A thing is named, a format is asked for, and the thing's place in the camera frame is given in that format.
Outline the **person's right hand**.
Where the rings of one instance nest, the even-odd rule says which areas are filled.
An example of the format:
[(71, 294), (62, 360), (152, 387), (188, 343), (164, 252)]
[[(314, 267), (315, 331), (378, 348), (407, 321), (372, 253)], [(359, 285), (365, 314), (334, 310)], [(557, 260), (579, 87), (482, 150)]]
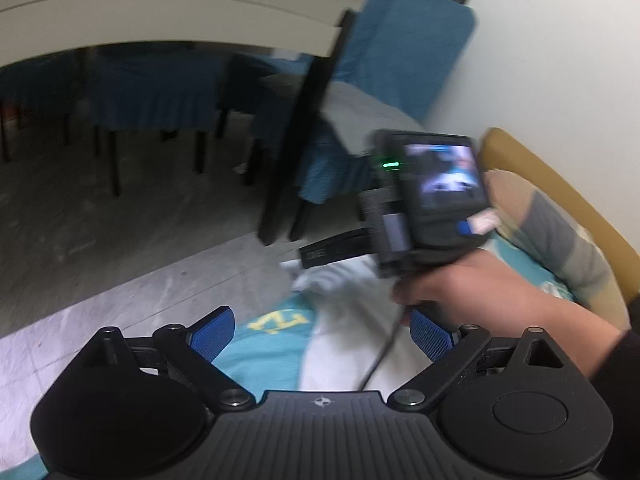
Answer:
[(395, 285), (398, 304), (416, 306), (427, 300), (443, 306), (450, 323), (475, 324), (498, 337), (518, 337), (529, 327), (542, 328), (587, 377), (597, 373), (625, 336), (579, 304), (529, 284), (483, 249)]

